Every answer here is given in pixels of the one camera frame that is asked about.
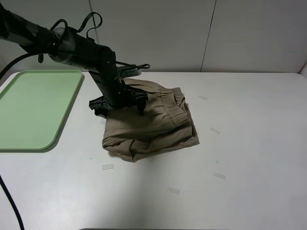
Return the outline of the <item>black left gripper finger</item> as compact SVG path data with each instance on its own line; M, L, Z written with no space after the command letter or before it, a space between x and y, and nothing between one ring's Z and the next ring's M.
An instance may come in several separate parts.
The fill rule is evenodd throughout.
M126 106L137 106L139 115L144 115L146 101L148 100L147 92L137 88L127 88L126 91Z
M107 117L108 111L112 110L112 107L108 104L105 96L89 101L89 108L94 110L95 116L99 117Z

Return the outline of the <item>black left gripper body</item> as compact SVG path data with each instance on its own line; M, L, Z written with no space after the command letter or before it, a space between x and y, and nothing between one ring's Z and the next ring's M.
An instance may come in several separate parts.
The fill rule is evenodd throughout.
M98 68L96 71L89 71L89 74L112 110L127 107L125 91L131 87L118 77L117 67Z

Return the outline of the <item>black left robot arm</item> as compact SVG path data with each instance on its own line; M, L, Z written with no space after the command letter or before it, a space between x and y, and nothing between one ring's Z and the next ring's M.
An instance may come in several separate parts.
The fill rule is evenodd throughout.
M47 54L57 63L89 71L102 93L101 97L89 102L89 108L96 116L106 118L110 110L133 106L142 115L148 94L145 90L128 86L124 79L140 75L142 69L149 69L150 65L118 62L115 52L109 47L97 44L89 36L80 36L79 33L95 14L89 13L79 29L69 27L64 19L59 19L47 29L1 7L0 38L18 44L26 54L11 61L0 75L3 77L25 58L37 56L38 62L42 63Z

